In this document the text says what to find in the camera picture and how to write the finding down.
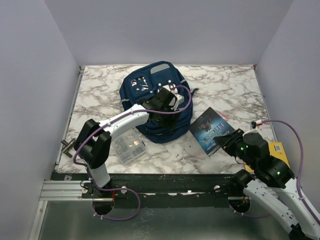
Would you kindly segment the metal table clamp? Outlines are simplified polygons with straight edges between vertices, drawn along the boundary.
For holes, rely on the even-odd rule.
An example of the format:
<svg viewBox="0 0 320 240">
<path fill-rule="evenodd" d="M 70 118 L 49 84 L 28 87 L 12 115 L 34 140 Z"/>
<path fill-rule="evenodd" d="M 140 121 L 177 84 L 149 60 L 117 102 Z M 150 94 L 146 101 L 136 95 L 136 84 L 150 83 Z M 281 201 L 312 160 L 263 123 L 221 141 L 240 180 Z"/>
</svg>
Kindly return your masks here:
<svg viewBox="0 0 320 240">
<path fill-rule="evenodd" d="M 69 142 L 66 141 L 65 139 L 63 139 L 63 140 L 61 141 L 61 143 L 62 143 L 61 152 L 62 152 L 63 154 L 65 154 L 65 155 L 66 155 L 67 157 L 69 157 L 69 158 L 72 158 L 72 157 L 73 157 L 73 155 L 72 155 L 71 153 L 69 153 L 69 151 L 70 151 L 71 148 L 73 148 L 75 141 L 76 141 L 76 140 L 75 140 L 74 138 L 71 139 Z"/>
</svg>

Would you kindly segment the navy blue student backpack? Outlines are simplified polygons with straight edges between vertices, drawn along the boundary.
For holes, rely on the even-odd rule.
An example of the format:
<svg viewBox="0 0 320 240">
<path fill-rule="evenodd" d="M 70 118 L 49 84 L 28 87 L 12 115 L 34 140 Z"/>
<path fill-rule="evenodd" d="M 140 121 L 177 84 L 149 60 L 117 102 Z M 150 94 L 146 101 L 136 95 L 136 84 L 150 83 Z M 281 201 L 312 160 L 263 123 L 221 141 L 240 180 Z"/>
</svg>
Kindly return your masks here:
<svg viewBox="0 0 320 240">
<path fill-rule="evenodd" d="M 158 61 L 131 72 L 122 82 L 119 90 L 122 106 L 128 110 L 134 104 L 150 101 L 158 95 L 161 88 L 168 86 L 183 97 L 178 108 L 187 107 L 178 114 L 150 113 L 147 123 L 136 128 L 150 141 L 165 144 L 180 138 L 191 125 L 193 103 L 188 102 L 189 96 L 194 95 L 187 80 L 179 70 L 168 61 Z"/>
</svg>

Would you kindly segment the clear plastic parts box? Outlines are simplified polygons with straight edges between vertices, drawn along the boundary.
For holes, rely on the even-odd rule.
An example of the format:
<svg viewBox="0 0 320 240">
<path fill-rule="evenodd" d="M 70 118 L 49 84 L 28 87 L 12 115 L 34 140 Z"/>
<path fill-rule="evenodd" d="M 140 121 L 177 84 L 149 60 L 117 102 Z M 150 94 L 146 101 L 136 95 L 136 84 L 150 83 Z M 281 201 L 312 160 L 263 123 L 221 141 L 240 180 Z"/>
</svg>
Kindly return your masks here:
<svg viewBox="0 0 320 240">
<path fill-rule="evenodd" d="M 146 152 L 146 147 L 137 133 L 130 129 L 111 142 L 120 162 L 127 165 Z"/>
</svg>

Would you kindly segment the dark blue hardcover book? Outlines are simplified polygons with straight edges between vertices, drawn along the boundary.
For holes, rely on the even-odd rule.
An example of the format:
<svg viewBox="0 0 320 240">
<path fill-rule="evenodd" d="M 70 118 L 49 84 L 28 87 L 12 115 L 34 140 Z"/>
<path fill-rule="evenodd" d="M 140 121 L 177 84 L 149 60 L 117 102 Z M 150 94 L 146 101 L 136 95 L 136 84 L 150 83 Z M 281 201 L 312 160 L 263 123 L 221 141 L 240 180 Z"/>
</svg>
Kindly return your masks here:
<svg viewBox="0 0 320 240">
<path fill-rule="evenodd" d="M 213 108 L 205 110 L 189 127 L 204 152 L 211 156 L 220 146 L 215 142 L 214 137 L 221 137 L 231 134 L 235 129 Z"/>
</svg>

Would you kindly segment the pink eraser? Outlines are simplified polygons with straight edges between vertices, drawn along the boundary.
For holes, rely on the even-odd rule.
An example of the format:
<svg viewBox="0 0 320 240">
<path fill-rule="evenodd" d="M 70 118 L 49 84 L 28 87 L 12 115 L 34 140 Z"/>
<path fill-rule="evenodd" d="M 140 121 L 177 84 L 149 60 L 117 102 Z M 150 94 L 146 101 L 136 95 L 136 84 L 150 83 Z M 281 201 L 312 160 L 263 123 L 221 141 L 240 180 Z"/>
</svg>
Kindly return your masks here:
<svg viewBox="0 0 320 240">
<path fill-rule="evenodd" d="M 223 115 L 223 114 L 220 114 L 220 116 L 225 120 L 225 121 L 228 121 L 228 117 Z"/>
</svg>

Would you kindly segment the aluminium extrusion frame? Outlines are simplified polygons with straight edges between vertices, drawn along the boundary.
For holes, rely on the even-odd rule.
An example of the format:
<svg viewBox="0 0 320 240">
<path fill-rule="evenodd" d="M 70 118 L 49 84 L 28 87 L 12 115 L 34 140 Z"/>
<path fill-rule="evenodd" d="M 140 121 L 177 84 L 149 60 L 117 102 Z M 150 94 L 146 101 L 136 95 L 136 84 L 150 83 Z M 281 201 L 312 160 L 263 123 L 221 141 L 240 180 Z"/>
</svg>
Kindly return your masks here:
<svg viewBox="0 0 320 240">
<path fill-rule="evenodd" d="M 80 180 L 45 180 L 40 192 L 40 201 L 80 201 Z"/>
</svg>

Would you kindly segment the yellow notebook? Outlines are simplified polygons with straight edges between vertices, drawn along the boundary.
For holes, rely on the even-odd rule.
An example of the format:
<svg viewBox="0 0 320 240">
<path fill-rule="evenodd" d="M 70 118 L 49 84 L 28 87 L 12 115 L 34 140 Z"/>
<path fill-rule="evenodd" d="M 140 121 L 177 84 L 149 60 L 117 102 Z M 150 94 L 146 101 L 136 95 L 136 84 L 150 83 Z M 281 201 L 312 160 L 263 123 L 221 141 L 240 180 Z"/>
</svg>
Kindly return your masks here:
<svg viewBox="0 0 320 240">
<path fill-rule="evenodd" d="M 246 147 L 241 158 L 246 165 L 245 170 L 249 173 L 255 173 L 265 166 L 268 167 L 275 159 L 283 161 L 290 168 L 282 143 L 265 140 L 260 141 L 257 145 Z"/>
</svg>

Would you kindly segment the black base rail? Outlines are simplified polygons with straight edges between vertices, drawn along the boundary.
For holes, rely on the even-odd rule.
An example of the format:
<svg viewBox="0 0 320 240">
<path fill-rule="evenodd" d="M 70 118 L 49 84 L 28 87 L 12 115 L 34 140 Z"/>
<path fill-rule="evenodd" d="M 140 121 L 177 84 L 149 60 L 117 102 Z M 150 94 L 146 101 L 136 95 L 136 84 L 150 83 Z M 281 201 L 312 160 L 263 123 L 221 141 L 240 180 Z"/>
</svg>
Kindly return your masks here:
<svg viewBox="0 0 320 240">
<path fill-rule="evenodd" d="M 80 181 L 83 200 L 92 200 L 99 212 L 137 208 L 227 208 L 243 194 L 229 186 L 230 174 L 112 173 L 106 189 L 98 190 L 85 173 L 53 173 L 53 181 Z"/>
</svg>

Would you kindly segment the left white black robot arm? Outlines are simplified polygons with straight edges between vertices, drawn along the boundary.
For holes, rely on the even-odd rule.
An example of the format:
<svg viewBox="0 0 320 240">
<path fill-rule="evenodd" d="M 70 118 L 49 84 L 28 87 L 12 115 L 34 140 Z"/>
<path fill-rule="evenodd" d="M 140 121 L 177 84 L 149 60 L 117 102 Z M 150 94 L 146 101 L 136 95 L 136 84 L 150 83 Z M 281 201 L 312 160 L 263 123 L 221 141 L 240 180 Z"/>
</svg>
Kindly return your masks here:
<svg viewBox="0 0 320 240">
<path fill-rule="evenodd" d="M 74 160 L 83 160 L 89 177 L 94 181 L 93 191 L 101 198 L 111 191 L 105 162 L 107 161 L 112 142 L 120 135 L 152 120 L 170 124 L 179 116 L 176 111 L 184 97 L 175 89 L 163 87 L 155 96 L 141 99 L 126 111 L 110 119 L 97 122 L 88 120 L 82 127 L 75 143 Z"/>
</svg>

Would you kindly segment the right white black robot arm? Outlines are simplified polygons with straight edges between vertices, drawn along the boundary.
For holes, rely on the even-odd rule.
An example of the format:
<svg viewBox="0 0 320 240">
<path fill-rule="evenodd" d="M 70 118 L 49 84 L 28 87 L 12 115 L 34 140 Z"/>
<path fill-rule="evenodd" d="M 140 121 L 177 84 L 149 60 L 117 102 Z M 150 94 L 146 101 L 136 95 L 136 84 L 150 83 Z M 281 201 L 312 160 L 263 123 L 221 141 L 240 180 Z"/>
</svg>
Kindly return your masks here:
<svg viewBox="0 0 320 240">
<path fill-rule="evenodd" d="M 214 137 L 214 141 L 253 170 L 253 174 L 242 169 L 233 175 L 229 185 L 234 195 L 253 199 L 278 221 L 291 240 L 320 238 L 320 214 L 297 187 L 298 179 L 290 167 L 270 154 L 269 143 L 256 129 L 237 129 Z"/>
</svg>

